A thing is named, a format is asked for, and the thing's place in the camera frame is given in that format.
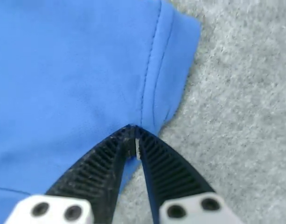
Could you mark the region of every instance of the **blue fabric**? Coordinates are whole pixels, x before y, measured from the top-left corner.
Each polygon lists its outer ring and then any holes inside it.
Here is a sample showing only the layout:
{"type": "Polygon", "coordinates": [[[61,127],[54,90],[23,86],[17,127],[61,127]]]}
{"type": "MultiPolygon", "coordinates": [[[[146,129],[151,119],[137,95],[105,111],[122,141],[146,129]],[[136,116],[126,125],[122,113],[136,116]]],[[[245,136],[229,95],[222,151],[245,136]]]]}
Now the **blue fabric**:
{"type": "Polygon", "coordinates": [[[159,0],[0,0],[0,223],[112,132],[157,134],[199,35],[159,0]]]}

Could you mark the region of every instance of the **screw hole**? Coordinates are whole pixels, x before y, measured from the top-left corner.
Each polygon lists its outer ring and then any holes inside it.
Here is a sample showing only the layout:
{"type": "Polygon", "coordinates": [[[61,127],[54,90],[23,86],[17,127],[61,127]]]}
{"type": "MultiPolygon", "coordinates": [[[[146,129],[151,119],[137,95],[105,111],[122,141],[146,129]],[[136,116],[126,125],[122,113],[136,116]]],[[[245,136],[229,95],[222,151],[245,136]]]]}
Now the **screw hole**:
{"type": "Polygon", "coordinates": [[[42,202],[42,203],[37,204],[33,208],[32,214],[35,217],[42,216],[48,211],[48,209],[49,209],[49,204],[46,202],[42,202]]]}
{"type": "Polygon", "coordinates": [[[167,209],[167,215],[170,218],[182,218],[184,216],[186,216],[186,211],[185,209],[180,206],[180,205],[171,205],[168,209],[167,209]]]}
{"type": "Polygon", "coordinates": [[[82,214],[82,209],[81,207],[77,205],[70,206],[66,211],[65,211],[65,218],[68,221],[75,221],[77,220],[82,214]]]}
{"type": "Polygon", "coordinates": [[[204,210],[207,211],[216,211],[220,209],[220,205],[217,202],[217,200],[213,198],[205,198],[201,202],[201,206],[203,207],[204,210]]]}

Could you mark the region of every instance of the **stitched seam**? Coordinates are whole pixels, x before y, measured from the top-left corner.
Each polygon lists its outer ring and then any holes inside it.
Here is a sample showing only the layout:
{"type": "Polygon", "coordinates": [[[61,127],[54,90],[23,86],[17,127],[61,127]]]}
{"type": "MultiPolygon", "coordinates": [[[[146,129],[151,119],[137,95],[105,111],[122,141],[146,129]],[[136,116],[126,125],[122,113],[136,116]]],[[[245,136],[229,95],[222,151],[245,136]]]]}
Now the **stitched seam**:
{"type": "Polygon", "coordinates": [[[172,15],[172,21],[171,21],[171,25],[170,25],[170,31],[169,31],[169,35],[167,37],[167,43],[166,43],[166,46],[165,46],[165,50],[162,54],[162,57],[161,57],[161,60],[160,60],[160,69],[158,71],[158,74],[157,74],[157,77],[156,77],[156,81],[155,81],[155,87],[154,87],[154,90],[153,90],[153,104],[152,104],[152,113],[153,113],[153,125],[155,127],[155,113],[154,113],[154,105],[155,105],[155,92],[156,92],[156,89],[157,89],[157,83],[158,83],[158,79],[159,79],[159,76],[160,76],[160,71],[161,71],[161,68],[162,68],[162,62],[163,62],[163,58],[166,54],[166,51],[167,51],[167,45],[169,44],[169,40],[170,40],[170,37],[172,35],[172,30],[173,30],[173,24],[174,24],[174,20],[175,20],[175,12],[173,11],[173,15],[172,15]]]}
{"type": "Polygon", "coordinates": [[[8,189],[8,188],[0,188],[0,190],[10,191],[10,192],[18,193],[18,194],[23,194],[23,195],[31,195],[31,194],[24,192],[24,191],[21,191],[21,190],[14,190],[14,189],[8,189]]]}
{"type": "Polygon", "coordinates": [[[149,55],[148,55],[147,67],[146,67],[146,71],[145,71],[145,74],[144,74],[143,93],[142,93],[142,97],[141,97],[141,121],[140,121],[140,125],[141,126],[142,126],[142,122],[143,122],[143,104],[144,104],[145,86],[146,86],[146,80],[147,80],[147,75],[148,75],[148,71],[149,71],[150,58],[151,58],[151,54],[152,54],[152,51],[153,51],[154,38],[155,38],[155,35],[156,35],[158,22],[159,22],[159,18],[160,18],[160,14],[161,14],[161,5],[162,5],[162,2],[160,1],[159,12],[158,12],[157,20],[156,20],[154,34],[153,34],[153,37],[152,37],[151,48],[150,48],[149,55]]]}

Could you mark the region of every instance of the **carpet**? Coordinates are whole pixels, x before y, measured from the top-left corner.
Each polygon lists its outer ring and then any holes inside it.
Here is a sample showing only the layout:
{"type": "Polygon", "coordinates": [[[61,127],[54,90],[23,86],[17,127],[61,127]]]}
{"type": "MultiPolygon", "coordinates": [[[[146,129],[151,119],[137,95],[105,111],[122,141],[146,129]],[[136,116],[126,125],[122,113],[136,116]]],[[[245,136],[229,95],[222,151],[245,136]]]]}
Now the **carpet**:
{"type": "MultiPolygon", "coordinates": [[[[202,22],[175,118],[160,137],[246,224],[286,224],[286,0],[173,0],[202,22]]],[[[114,223],[150,224],[142,167],[114,223]]]]}

